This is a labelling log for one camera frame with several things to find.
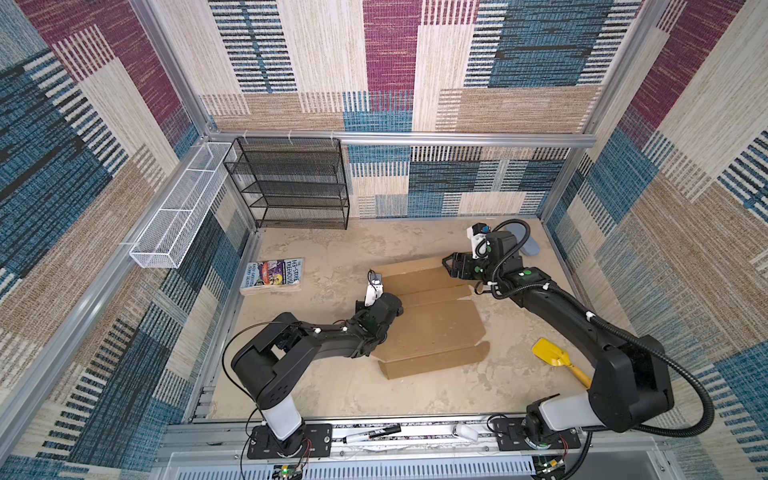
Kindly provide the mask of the brown cardboard box sheet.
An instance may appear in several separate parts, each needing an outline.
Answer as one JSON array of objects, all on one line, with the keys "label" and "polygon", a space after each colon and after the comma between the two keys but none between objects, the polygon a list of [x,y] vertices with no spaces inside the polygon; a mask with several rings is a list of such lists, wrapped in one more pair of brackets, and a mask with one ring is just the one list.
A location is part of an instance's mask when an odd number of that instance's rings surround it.
[{"label": "brown cardboard box sheet", "polygon": [[382,265],[383,291],[397,296],[404,313],[373,356],[389,380],[485,360],[490,343],[467,281],[453,278],[438,257]]}]

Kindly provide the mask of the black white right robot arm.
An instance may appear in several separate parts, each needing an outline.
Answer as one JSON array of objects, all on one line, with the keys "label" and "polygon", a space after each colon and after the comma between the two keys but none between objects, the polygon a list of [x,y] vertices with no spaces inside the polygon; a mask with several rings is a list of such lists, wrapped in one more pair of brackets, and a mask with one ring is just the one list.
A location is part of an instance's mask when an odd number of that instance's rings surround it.
[{"label": "black white right robot arm", "polygon": [[473,281],[497,300],[510,300],[543,319],[589,360],[594,368],[585,393],[554,395],[528,406],[524,428],[534,445],[562,431],[602,427],[625,432],[674,406],[664,349],[650,336],[636,338],[613,325],[594,325],[595,314],[562,290],[550,275],[526,267],[515,237],[489,233],[489,252],[455,252],[442,265],[456,279]]}]

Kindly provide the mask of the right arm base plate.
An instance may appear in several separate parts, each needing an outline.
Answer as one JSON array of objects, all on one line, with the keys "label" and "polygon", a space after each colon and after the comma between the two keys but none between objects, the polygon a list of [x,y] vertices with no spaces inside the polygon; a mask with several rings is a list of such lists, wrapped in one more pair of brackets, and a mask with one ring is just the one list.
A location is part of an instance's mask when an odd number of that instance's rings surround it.
[{"label": "right arm base plate", "polygon": [[496,437],[500,451],[534,450],[579,450],[582,441],[576,430],[548,433],[539,440],[533,440],[525,428],[524,417],[494,415],[486,421],[486,426]]}]

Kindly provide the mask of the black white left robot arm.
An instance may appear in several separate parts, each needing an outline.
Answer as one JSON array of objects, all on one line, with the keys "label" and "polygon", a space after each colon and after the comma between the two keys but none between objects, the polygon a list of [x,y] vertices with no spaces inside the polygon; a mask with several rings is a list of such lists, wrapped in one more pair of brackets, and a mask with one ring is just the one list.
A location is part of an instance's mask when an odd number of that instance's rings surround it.
[{"label": "black white left robot arm", "polygon": [[354,315],[337,324],[311,324],[284,312],[233,355],[231,370],[262,415],[280,455],[293,456],[305,444],[305,422],[292,391],[311,363],[370,356],[403,313],[402,301],[390,293],[370,306],[359,301]]}]

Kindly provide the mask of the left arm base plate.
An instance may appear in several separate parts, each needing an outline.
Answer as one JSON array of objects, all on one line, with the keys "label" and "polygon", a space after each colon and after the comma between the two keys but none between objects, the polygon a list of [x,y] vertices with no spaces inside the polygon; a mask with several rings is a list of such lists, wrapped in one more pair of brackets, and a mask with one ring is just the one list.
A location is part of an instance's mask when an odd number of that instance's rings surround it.
[{"label": "left arm base plate", "polygon": [[302,424],[286,440],[278,440],[267,425],[257,425],[250,432],[246,449],[249,460],[296,458],[308,454],[311,458],[330,456],[333,425],[330,423]]}]

